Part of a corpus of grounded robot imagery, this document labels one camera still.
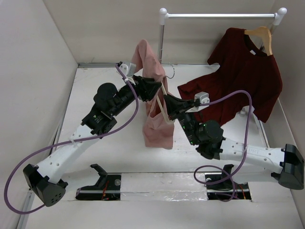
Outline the pink t shirt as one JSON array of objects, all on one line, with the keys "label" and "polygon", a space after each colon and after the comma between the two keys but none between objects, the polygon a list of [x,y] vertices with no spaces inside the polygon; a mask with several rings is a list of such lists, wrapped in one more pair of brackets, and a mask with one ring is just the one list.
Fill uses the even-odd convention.
[{"label": "pink t shirt", "polygon": [[[142,70],[142,76],[162,82],[168,93],[166,73],[147,40],[140,40],[135,48],[132,63],[136,64],[136,72]],[[163,98],[163,90],[151,101],[145,103],[147,119],[142,133],[146,147],[171,149],[173,147],[174,124],[167,123],[164,116],[167,114]]]}]

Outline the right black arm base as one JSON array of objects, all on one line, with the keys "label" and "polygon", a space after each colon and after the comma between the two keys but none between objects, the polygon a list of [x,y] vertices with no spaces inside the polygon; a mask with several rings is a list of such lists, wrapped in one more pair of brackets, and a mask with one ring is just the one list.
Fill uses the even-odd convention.
[{"label": "right black arm base", "polygon": [[[205,173],[206,182],[215,182],[222,178],[226,177],[226,174],[223,172],[212,172]],[[246,184],[234,183],[235,194],[232,200],[251,200],[250,188]],[[233,185],[230,180],[226,180],[222,183],[215,185],[206,185],[207,190],[207,199],[208,200],[220,200],[228,201],[233,193]]]}]

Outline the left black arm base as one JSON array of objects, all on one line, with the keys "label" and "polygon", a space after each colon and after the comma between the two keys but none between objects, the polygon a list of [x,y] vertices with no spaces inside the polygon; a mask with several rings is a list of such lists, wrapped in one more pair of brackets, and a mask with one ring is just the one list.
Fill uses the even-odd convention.
[{"label": "left black arm base", "polygon": [[117,201],[121,200],[121,173],[107,173],[100,165],[90,165],[99,178],[94,185],[77,189],[75,198],[83,201]]}]

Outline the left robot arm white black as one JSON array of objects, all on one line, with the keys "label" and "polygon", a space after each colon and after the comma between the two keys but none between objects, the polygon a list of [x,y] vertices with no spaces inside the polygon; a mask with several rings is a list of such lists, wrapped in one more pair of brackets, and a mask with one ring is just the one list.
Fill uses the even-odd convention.
[{"label": "left robot arm white black", "polygon": [[110,132],[116,125],[115,117],[136,98],[152,100],[161,88],[154,79],[133,76],[134,82],[117,89],[112,83],[103,83],[94,96],[91,111],[71,135],[70,143],[57,150],[36,165],[28,164],[23,169],[30,189],[45,206],[55,205],[65,194],[67,182],[62,175],[90,146]]}]

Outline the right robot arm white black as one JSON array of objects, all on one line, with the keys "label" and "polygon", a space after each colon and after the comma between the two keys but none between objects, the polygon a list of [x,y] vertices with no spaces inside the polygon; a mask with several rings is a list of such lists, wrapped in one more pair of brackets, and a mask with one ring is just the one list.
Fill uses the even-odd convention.
[{"label": "right robot arm white black", "polygon": [[221,183],[224,187],[247,182],[277,182],[294,190],[304,189],[305,160],[297,147],[291,144],[284,148],[250,146],[223,136],[223,129],[215,120],[204,123],[196,121],[194,114],[212,105],[208,93],[200,92],[192,100],[183,100],[165,95],[168,118],[178,120],[189,143],[206,159],[239,162],[225,165],[217,180],[207,185]]}]

